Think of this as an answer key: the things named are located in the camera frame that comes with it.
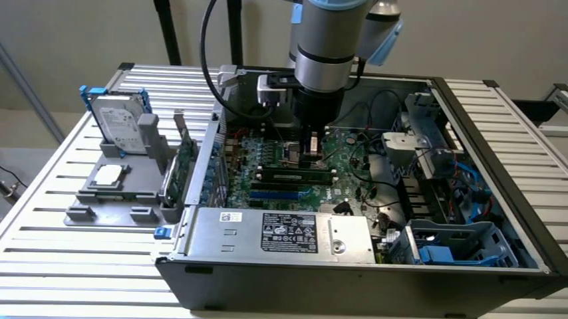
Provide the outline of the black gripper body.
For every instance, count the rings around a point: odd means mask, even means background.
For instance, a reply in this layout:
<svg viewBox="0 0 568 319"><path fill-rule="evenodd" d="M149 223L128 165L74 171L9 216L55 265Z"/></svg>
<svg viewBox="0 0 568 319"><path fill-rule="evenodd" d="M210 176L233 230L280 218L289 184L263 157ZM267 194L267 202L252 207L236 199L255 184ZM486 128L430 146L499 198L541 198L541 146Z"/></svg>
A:
<svg viewBox="0 0 568 319"><path fill-rule="evenodd" d="M336 121L343 106L343 89L323 93L299 88L293 93L293 114L300 121L304 136L324 134L324 127Z"/></svg>

